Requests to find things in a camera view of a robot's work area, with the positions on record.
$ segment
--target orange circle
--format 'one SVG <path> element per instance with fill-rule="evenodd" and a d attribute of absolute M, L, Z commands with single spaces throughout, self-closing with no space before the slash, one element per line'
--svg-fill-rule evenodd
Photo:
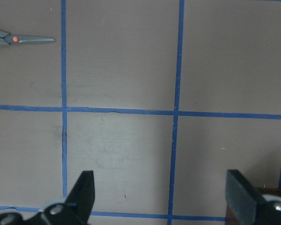
<path fill-rule="evenodd" d="M 18 37 L 14 37 L 14 38 L 13 38 L 13 41 L 14 41 L 14 42 L 18 42 L 18 41 L 19 41 L 19 38 L 18 38 Z"/>

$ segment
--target horizontal blue tape strip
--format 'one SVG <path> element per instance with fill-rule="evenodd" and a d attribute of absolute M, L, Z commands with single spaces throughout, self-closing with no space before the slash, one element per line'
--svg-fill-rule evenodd
<path fill-rule="evenodd" d="M 22 212 L 38 212 L 38 208 L 17 207 L 17 206 L 0 206 L 0 210 L 17 210 Z M 168 215 L 160 214 L 143 214 L 143 213 L 124 213 L 124 212 L 91 212 L 92 216 L 102 217 L 129 217 L 129 218 L 152 218 L 167 219 Z M 192 217 L 192 216 L 171 216 L 172 219 L 178 220 L 200 220 L 200 221 L 225 221 L 224 217 Z"/>
<path fill-rule="evenodd" d="M 275 114 L 232 113 L 232 112 L 184 112 L 184 111 L 180 111 L 179 116 L 281 120 L 281 115 L 275 115 Z"/>
<path fill-rule="evenodd" d="M 0 105 L 0 109 L 11 111 L 33 112 L 61 112 L 61 107 L 23 106 L 23 105 Z"/>
<path fill-rule="evenodd" d="M 172 116 L 173 111 L 166 110 L 145 110 L 145 109 L 117 109 L 117 108 L 89 108 L 89 107 L 67 107 L 68 112 L 92 112 L 92 113 L 125 113 L 145 115 L 168 115 Z"/>

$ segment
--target metal screw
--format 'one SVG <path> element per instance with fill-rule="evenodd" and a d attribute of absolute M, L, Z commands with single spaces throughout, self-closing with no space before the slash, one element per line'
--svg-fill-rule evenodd
<path fill-rule="evenodd" d="M 274 204 L 274 208 L 277 210 L 277 211 L 280 211 L 281 212 L 281 202 L 276 202 Z"/>
<path fill-rule="evenodd" d="M 8 214 L 5 218 L 0 221 L 0 225 L 7 225 L 14 220 L 15 216 L 13 214 Z"/>
<path fill-rule="evenodd" d="M 50 214 L 51 215 L 59 214 L 62 211 L 62 209 L 63 209 L 62 205 L 56 205 L 50 210 Z"/>

